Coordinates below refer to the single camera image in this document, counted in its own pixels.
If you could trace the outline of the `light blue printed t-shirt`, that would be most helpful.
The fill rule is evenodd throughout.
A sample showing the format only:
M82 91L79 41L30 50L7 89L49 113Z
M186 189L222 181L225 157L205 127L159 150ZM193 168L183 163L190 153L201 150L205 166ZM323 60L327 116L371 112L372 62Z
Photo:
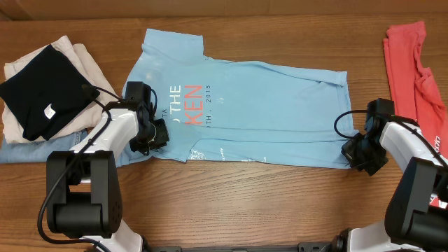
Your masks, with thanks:
M346 169L347 73L204 54L201 36L148 29L128 81L157 95L169 142L153 158Z

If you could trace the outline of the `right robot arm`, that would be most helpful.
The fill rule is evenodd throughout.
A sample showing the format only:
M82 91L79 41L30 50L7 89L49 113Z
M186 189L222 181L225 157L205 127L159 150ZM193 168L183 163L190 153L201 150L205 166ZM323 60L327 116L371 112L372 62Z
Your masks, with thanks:
M432 195L447 201L447 159L424 138L417 122L394 113L378 98L364 110L365 133L348 137L341 153L350 166L374 175L392 157L402 178L383 221L347 229L329 251L446 251L447 210L432 206Z

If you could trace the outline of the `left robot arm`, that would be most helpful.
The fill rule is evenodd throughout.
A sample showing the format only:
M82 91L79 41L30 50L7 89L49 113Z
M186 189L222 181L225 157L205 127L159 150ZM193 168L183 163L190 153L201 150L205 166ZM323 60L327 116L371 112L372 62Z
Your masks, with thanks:
M146 239L123 220L116 162L125 147L149 155L167 145L169 133L156 119L156 92L130 81L125 96L103 107L100 123L68 151L46 162L46 196L37 228L50 244L91 244L97 251L149 251Z

